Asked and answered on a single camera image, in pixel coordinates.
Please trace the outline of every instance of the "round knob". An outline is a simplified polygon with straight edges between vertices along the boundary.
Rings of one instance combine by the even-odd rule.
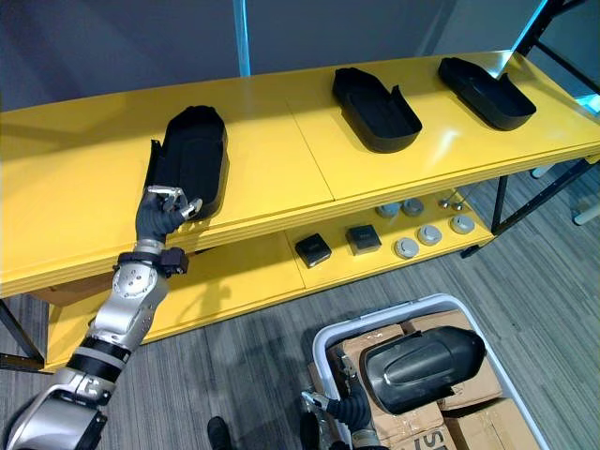
[[[423,202],[419,199],[409,199],[402,204],[402,211],[404,211],[404,214],[412,218],[419,216],[424,209]]]
[[[393,202],[388,204],[382,204],[375,208],[377,214],[379,214],[382,218],[394,218],[400,212],[400,203]]]
[[[426,246],[435,246],[442,240],[442,232],[433,225],[425,225],[419,229],[419,241]]]
[[[450,221],[450,227],[458,234],[468,234],[475,228],[475,222],[469,216],[454,216]]]
[[[396,241],[394,250],[400,258],[406,258],[408,260],[419,253],[419,245],[410,237],[403,237]]]

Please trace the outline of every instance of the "white plastic bin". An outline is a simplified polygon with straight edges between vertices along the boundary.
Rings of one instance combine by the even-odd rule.
[[[496,376],[498,377],[498,381],[502,386],[503,396],[505,398],[511,398],[515,401],[540,448],[542,450],[549,450],[544,436],[533,421],[532,415],[529,413],[527,407],[523,403],[523,399],[508,378],[503,365],[500,363],[498,356],[496,356],[496,353],[489,345],[488,340],[481,331],[481,328],[479,328],[479,325],[475,321],[473,315],[460,300],[445,293],[437,293],[429,297],[424,297],[420,300],[402,303],[394,307],[388,307],[386,309],[369,313],[365,316],[357,317],[356,319],[350,319],[349,321],[335,323],[333,325],[324,327],[324,329],[317,333],[317,336],[315,336],[312,342],[312,357],[319,372],[319,377],[321,378],[325,391],[324,393],[330,398],[339,399],[338,388],[334,382],[334,377],[331,373],[331,368],[329,367],[327,356],[325,354],[325,351],[336,342],[339,342],[345,338],[362,335],[367,331],[381,328],[382,326],[392,323],[400,323],[415,317],[454,309],[459,309],[464,313],[465,316],[467,316],[467,319],[469,319],[469,322],[471,323],[472,329],[486,343],[487,358],[491,366],[494,368]],[[346,443],[350,443],[350,432],[346,426],[337,422],[337,429],[342,439]]]

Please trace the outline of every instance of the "cardboard box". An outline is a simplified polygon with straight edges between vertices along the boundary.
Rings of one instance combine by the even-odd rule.
[[[446,426],[428,429],[400,442],[383,440],[390,450],[457,450]]]
[[[417,317],[403,322],[402,329],[405,333],[409,334],[417,330],[425,331],[443,325],[455,326],[456,328],[467,330],[471,329],[469,320],[458,310]],[[453,396],[438,400],[440,410],[450,411],[472,406],[498,398],[503,394],[494,369],[487,358],[484,359],[477,375],[466,382],[455,384],[452,386],[452,389],[455,393]]]
[[[398,336],[403,336],[400,325],[388,325],[364,335],[346,339],[336,347],[330,349],[328,355],[330,360],[338,359],[336,357],[336,350],[340,347],[349,356],[360,374],[359,359],[361,352]],[[389,440],[392,443],[398,443],[410,436],[443,424],[442,414],[436,403],[429,403],[421,408],[399,415],[393,415],[382,410],[370,394],[368,394],[368,404],[373,417],[373,426],[380,440]]]
[[[510,398],[462,417],[448,417],[445,424],[457,450],[539,450]]]

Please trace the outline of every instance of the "black square object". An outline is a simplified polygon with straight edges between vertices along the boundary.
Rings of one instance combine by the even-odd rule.
[[[331,248],[318,233],[297,242],[295,248],[308,268],[322,263],[331,256]]]
[[[369,253],[382,246],[382,241],[379,240],[372,225],[350,228],[346,232],[346,239],[348,239],[354,255]]]

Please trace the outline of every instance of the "black plastic tray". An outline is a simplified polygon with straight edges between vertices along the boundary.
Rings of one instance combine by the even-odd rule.
[[[189,201],[202,199],[192,217],[200,220],[220,207],[229,169],[227,130],[215,108],[189,106],[167,126],[162,145],[152,141],[145,185],[183,189]]]
[[[536,111],[505,73],[496,80],[476,64],[444,58],[438,74],[467,106],[495,128],[518,128]]]
[[[474,331],[454,326],[397,337],[363,351],[367,389],[391,414],[402,414],[453,395],[452,386],[474,377],[486,345]]]
[[[356,135],[374,152],[401,150],[423,128],[398,86],[390,94],[377,77],[358,68],[336,70],[333,92]]]

